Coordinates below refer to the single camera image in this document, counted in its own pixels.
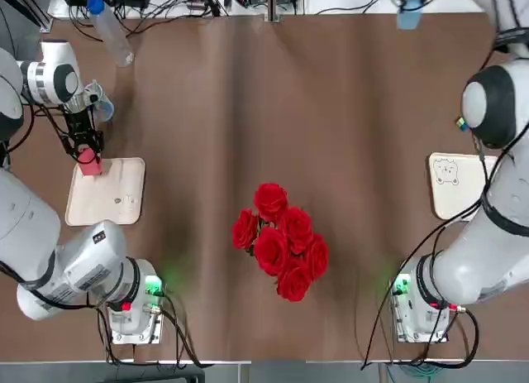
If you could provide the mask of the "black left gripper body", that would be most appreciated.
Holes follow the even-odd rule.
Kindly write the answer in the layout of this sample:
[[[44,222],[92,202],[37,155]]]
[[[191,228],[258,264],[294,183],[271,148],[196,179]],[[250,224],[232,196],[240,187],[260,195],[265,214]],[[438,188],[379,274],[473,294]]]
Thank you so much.
[[[93,108],[89,107],[78,113],[64,112],[68,134],[73,137],[91,137],[96,135]]]

